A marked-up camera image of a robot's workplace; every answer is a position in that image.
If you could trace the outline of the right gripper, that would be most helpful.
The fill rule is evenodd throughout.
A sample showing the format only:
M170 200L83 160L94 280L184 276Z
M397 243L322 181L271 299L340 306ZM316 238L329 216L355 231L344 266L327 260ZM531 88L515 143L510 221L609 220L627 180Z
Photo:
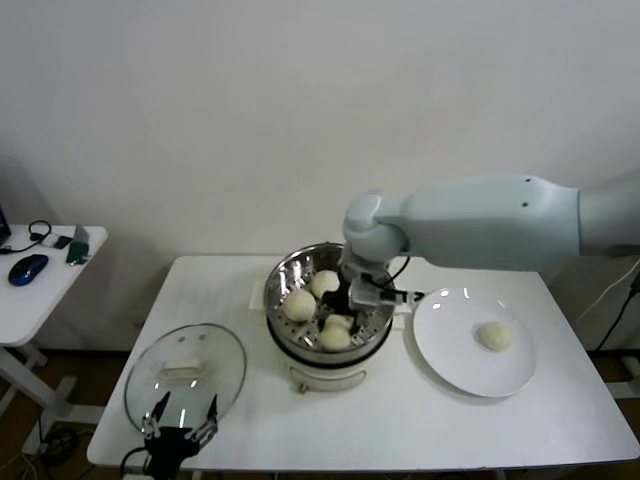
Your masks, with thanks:
M375 286L385 276L385 264L360 258L353 252L343 252L339 261L340 271L349 283L348 291L326 291L320 300L319 321L324 324L329 316L349 316L350 300L378 300L381 288ZM369 313L355 314L350 328L352 336L367 334Z

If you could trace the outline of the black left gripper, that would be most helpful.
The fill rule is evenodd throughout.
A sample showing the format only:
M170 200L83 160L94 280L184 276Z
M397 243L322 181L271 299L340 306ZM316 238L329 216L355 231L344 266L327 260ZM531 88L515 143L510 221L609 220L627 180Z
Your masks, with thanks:
M159 421L169 398L170 393L166 392L153 409L142 417L141 432L149 455L145 473L152 478L176 478L183 461L199 453L199 443L209 443L218 432L217 394L212 398L204 423L193 431L191 428L160 428Z

